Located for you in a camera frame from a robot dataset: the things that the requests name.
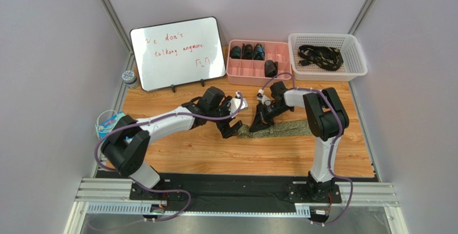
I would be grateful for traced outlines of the green patterned tie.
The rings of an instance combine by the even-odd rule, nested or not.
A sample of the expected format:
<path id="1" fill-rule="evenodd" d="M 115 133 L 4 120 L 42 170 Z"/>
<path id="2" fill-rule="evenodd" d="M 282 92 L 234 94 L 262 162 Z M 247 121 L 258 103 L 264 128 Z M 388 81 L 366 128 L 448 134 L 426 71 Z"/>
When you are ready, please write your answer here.
<path id="1" fill-rule="evenodd" d="M 259 138 L 274 138 L 274 137 L 297 137 L 297 136 L 313 136 L 308 121 L 295 120 L 290 122 L 279 122 L 266 129 L 250 132 L 248 125 L 243 125 L 238 130 L 238 138 L 241 139 L 259 139 Z"/>

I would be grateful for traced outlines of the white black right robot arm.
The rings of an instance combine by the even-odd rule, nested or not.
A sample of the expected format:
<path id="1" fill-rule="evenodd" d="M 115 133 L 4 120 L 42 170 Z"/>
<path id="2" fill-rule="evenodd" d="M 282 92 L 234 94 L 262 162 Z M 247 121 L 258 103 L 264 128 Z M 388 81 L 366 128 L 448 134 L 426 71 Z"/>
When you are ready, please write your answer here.
<path id="1" fill-rule="evenodd" d="M 335 185 L 334 163 L 337 147 L 349 118 L 334 88 L 323 90 L 290 88 L 283 82 L 270 86 L 271 98 L 259 90 L 256 114 L 249 127 L 258 132 L 274 125 L 274 118 L 296 107 L 306 111 L 309 129 L 315 137 L 314 160 L 307 176 L 307 190 L 310 195 L 324 195 Z"/>

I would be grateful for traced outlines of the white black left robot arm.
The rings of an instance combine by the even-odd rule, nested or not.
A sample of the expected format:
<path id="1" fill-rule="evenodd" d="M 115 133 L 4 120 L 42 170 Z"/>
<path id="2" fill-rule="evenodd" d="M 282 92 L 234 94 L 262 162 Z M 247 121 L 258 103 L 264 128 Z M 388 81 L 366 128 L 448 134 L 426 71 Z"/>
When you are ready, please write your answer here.
<path id="1" fill-rule="evenodd" d="M 108 159 L 113 165 L 110 170 L 151 191 L 161 178 L 145 161 L 149 145 L 207 122 L 215 123 L 223 138 L 236 136 L 242 122 L 234 125 L 230 122 L 247 108 L 248 103 L 241 92 L 232 97 L 216 87 L 209 87 L 202 96 L 181 104 L 173 111 L 141 119 L 123 116 L 113 130 L 100 139 L 95 152 Z"/>

